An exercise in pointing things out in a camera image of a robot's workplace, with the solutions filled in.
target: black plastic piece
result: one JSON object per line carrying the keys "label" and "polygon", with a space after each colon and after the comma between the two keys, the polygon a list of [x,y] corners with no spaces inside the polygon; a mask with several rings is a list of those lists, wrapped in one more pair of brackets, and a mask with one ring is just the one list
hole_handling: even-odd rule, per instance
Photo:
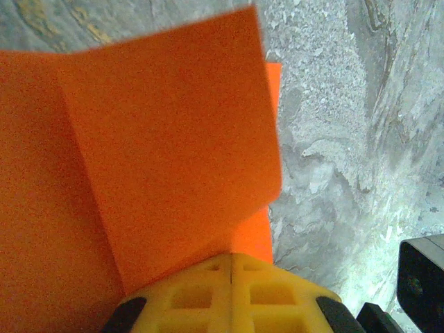
{"label": "black plastic piece", "polygon": [[325,296],[316,302],[334,333],[366,333],[344,304]]}
{"label": "black plastic piece", "polygon": [[103,326],[101,333],[130,333],[145,304],[146,298],[143,297],[120,304]]}
{"label": "black plastic piece", "polygon": [[357,320],[367,333],[404,333],[390,315],[376,304],[365,303]]}
{"label": "black plastic piece", "polygon": [[444,332],[444,250],[430,239],[410,239],[400,246],[398,301],[424,333]]}

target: black object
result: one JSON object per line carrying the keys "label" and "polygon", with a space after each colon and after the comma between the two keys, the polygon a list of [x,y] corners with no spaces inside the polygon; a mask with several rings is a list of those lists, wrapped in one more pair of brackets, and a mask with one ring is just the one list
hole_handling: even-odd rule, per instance
{"label": "black object", "polygon": [[325,296],[316,302],[334,333],[366,333],[344,304]]}
{"label": "black object", "polygon": [[103,326],[101,333],[129,333],[144,309],[146,298],[136,297],[120,304]]}
{"label": "black object", "polygon": [[401,243],[397,295],[422,332],[444,332],[444,234]]}
{"label": "black object", "polygon": [[357,320],[366,333],[403,333],[390,315],[373,303],[364,303]]}

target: marble background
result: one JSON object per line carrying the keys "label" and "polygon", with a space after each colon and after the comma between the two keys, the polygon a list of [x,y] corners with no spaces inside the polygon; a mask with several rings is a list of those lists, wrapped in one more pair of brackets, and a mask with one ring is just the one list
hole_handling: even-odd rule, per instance
{"label": "marble background", "polygon": [[[250,2],[2,0],[0,48],[77,51]],[[417,332],[395,281],[401,240],[444,233],[444,1],[255,3],[283,64],[275,263]]]}

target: yellow plastic object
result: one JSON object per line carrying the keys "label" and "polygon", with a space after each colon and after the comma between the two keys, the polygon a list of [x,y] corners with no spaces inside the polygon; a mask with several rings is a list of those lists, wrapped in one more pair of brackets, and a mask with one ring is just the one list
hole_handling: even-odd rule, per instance
{"label": "yellow plastic object", "polygon": [[132,333],[332,333],[332,291],[244,254],[217,255],[126,298],[148,300]]}

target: gray marble surface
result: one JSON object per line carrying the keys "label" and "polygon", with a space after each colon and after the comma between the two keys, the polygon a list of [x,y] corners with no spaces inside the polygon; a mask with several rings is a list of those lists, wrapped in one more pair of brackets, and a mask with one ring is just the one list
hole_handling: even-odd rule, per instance
{"label": "gray marble surface", "polygon": [[[0,48],[76,51],[249,2],[3,0]],[[275,263],[416,332],[395,280],[401,240],[444,233],[444,1],[256,4],[283,64]]]}

